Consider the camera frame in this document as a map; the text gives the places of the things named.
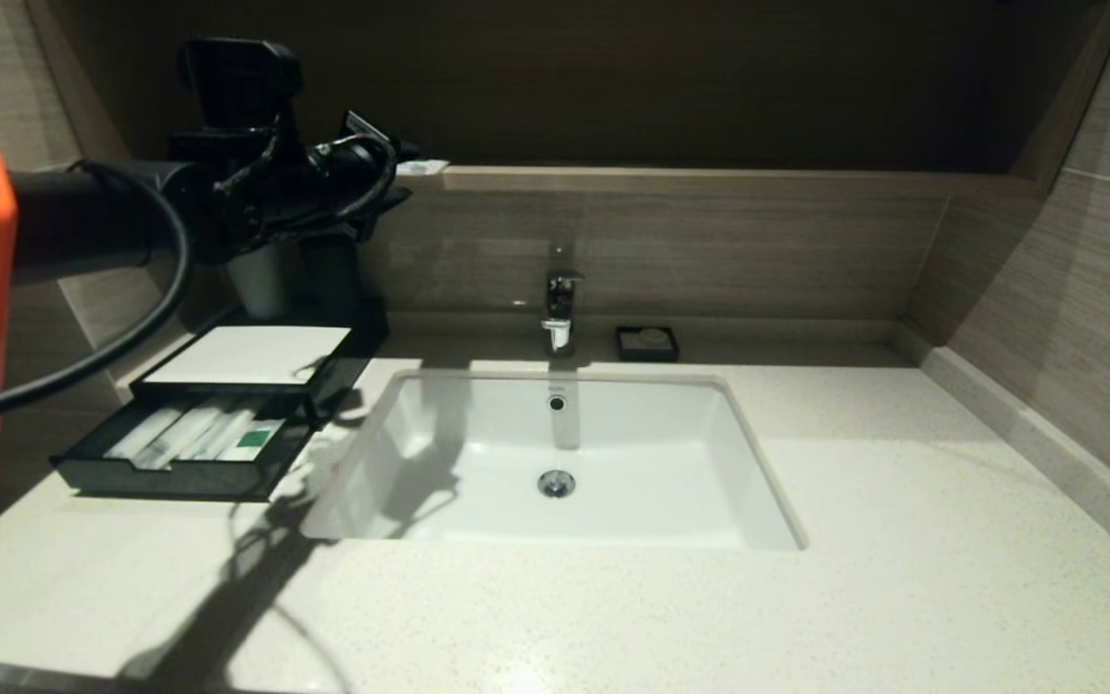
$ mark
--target white speckled countertop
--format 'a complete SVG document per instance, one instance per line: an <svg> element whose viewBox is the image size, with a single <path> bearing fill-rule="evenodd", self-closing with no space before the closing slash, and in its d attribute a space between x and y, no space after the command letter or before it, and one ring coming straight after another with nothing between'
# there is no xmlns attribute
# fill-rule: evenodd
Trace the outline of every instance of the white speckled countertop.
<svg viewBox="0 0 1110 694"><path fill-rule="evenodd" d="M443 348L426 365L547 369ZM366 405L418 352L390 343ZM150 691L1110 691L1110 536L885 346L814 352L585 368L726 379L803 552L312 544L285 504L80 500L52 475L0 519L0 663ZM282 495L351 439L327 429Z"/></svg>

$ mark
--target chrome faucet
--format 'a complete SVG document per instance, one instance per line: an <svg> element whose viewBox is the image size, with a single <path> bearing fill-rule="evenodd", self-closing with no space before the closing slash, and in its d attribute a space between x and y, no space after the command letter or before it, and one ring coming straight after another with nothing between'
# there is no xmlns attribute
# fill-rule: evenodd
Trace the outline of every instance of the chrome faucet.
<svg viewBox="0 0 1110 694"><path fill-rule="evenodd" d="M573 286L585 275L576 271L551 271L546 273L546 318L543 328L551 333L546 353L555 359L572 356L576 351L573 343Z"/></svg>

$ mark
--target black cable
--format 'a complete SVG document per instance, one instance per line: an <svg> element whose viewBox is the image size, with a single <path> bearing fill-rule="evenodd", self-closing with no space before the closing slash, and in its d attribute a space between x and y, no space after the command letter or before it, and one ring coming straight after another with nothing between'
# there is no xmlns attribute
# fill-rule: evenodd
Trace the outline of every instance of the black cable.
<svg viewBox="0 0 1110 694"><path fill-rule="evenodd" d="M191 260L190 237L186 224L182 221L182 217L178 214L178 210L173 209L173 205L157 189L127 172L93 162L84 162L81 164L81 168L88 172L93 172L93 174L117 179L129 188L135 189L137 192L144 194L151 202L151 205L164 218L171 232L173 255L175 255L176 260L171 285L169 285L165 294L162 295L162 300L153 306L153 311L149 312L149 315L145 315L135 325L131 325L127 331L123 331L119 338L115 338L112 342L105 344L105 346L84 356L83 360L69 365L67 369L58 370L58 372L36 379L36 381L22 383L22 385L11 388L11 390L1 391L0 413L36 403L37 400L53 395L54 392L64 391L67 388L83 381L84 378L107 368L111 362L133 350L133 348L140 346L140 343L157 332L159 328L162 328L165 321L178 309L191 281L193 260Z"/></svg>
<svg viewBox="0 0 1110 694"><path fill-rule="evenodd" d="M392 187L392 181L396 180L397 175L397 152L393 149L389 141L375 135L349 135L342 137L340 140L326 142L325 144L319 144L316 147L316 152L326 157L335 152L335 150L343 150L354 144L374 145L375 149L379 150L379 153L383 154L383 163L380 165L379 175L375 177L375 183L371 184L370 189L366 190L366 193L359 194L356 201L349 202L346 205L333 212L325 212L325 214L320 214L320 212L307 212L307 214L304 215L292 217L292 219L289 220L280 220L276 221L276 223L270 223L270 228L276 229L282 233L303 233L307 231L316 231L326 228L326 225L344 223L349 220L349 217L355 214L355 212L362 211L366 207L374 205L375 202L380 202L383 199L383 195L389 192L389 188Z"/></svg>

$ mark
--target soap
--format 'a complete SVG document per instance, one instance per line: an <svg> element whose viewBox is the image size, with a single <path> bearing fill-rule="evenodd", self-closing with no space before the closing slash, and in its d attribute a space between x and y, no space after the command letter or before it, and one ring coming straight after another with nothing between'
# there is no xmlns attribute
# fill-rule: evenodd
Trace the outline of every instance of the soap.
<svg viewBox="0 0 1110 694"><path fill-rule="evenodd" d="M679 343L668 328L616 329L619 360L623 362L677 362Z"/></svg>

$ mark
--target undermount sink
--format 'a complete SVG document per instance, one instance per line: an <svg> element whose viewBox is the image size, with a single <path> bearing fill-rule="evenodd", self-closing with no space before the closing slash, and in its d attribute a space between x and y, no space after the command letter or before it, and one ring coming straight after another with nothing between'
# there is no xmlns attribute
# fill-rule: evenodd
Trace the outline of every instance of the undermount sink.
<svg viewBox="0 0 1110 694"><path fill-rule="evenodd" d="M723 383L428 370L392 379L303 533L801 549Z"/></svg>

